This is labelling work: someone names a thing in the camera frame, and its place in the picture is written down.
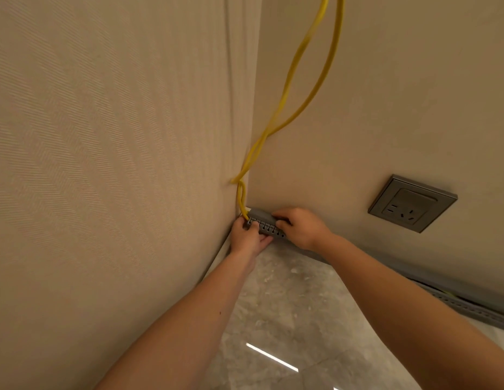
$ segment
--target wall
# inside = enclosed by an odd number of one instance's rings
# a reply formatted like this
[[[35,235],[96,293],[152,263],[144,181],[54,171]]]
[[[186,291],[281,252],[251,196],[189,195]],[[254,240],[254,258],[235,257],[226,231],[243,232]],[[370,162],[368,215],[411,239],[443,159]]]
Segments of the wall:
[[[90,388],[235,216],[261,0],[0,0],[0,389]]]
[[[263,0],[253,138],[318,0]],[[285,115],[322,68],[335,0]],[[422,234],[367,214],[392,174],[459,201]],[[249,206],[301,205],[362,247],[504,295],[504,0],[346,0],[327,81],[251,170]]]

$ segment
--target floor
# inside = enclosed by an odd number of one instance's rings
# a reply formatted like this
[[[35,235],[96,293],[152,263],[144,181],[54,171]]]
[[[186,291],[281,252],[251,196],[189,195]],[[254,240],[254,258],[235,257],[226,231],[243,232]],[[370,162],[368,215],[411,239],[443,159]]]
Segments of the floor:
[[[503,330],[467,320],[504,349]],[[330,266],[272,244],[257,258],[201,389],[419,386],[378,339]]]

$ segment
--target person's right hand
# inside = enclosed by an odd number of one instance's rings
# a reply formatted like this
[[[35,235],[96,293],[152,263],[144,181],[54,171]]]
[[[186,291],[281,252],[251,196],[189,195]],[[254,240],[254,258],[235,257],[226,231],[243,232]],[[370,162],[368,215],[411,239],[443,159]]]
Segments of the person's right hand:
[[[275,217],[287,218],[275,222],[275,226],[284,231],[288,239],[301,249],[314,251],[320,239],[330,234],[330,230],[320,218],[307,209],[284,208],[272,213]]]

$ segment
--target skin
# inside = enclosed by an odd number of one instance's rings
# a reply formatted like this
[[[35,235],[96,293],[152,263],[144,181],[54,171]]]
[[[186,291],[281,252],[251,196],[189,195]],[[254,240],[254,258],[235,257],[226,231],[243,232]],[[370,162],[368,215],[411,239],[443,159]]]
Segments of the skin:
[[[333,266],[380,339],[429,389],[504,390],[504,351],[442,302],[334,235],[308,210],[273,213],[288,239]],[[272,241],[254,222],[231,231],[231,253],[120,358],[97,390],[191,389],[216,354],[255,257]]]

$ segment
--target cable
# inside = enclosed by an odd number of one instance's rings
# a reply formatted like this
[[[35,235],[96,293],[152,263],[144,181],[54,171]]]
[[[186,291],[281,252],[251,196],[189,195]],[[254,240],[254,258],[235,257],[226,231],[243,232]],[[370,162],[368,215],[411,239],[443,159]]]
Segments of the cable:
[[[344,0],[337,0],[337,9],[335,12],[335,25],[333,28],[332,43],[330,44],[328,56],[326,58],[322,71],[320,72],[319,78],[317,79],[317,82],[313,86],[312,91],[310,91],[310,94],[306,97],[301,106],[290,117],[288,117],[287,120],[282,122],[280,125],[273,127],[275,125],[277,117],[279,116],[279,114],[283,110],[283,107],[286,104],[286,100],[288,98],[288,92],[290,90],[290,85],[292,84],[292,79],[294,78],[295,70],[297,69],[299,61],[301,60],[301,57],[304,54],[308,44],[310,43],[310,40],[312,39],[313,34],[317,30],[317,27],[319,26],[321,20],[324,18],[324,13],[326,12],[326,8],[328,7],[328,1],[329,0],[320,1],[320,6],[317,15],[315,16],[315,19],[313,20],[310,28],[306,32],[304,39],[301,41],[301,44],[299,45],[297,51],[295,52],[294,58],[286,75],[283,93],[281,95],[281,99],[279,100],[279,104],[277,105],[277,109],[272,114],[272,117],[270,118],[266,128],[261,134],[261,137],[254,143],[252,148],[250,148],[247,157],[243,162],[240,173],[231,180],[231,183],[237,184],[236,202],[237,205],[240,207],[243,217],[247,220],[248,220],[248,212],[245,209],[246,186],[245,183],[242,181],[243,176],[250,170],[250,167],[252,167],[252,164],[254,164],[257,157],[261,153],[261,150],[263,148],[266,139],[271,135],[275,134],[276,132],[278,132],[279,130],[281,130],[282,128],[286,127],[293,120],[295,120],[295,118],[297,118],[302,113],[302,111],[306,109],[308,104],[313,100],[313,98],[319,91],[322,83],[324,82],[326,76],[328,75],[330,67],[332,66],[333,58],[335,57],[335,53],[337,51],[337,46],[340,38],[340,29],[342,26],[342,16],[344,11]]]

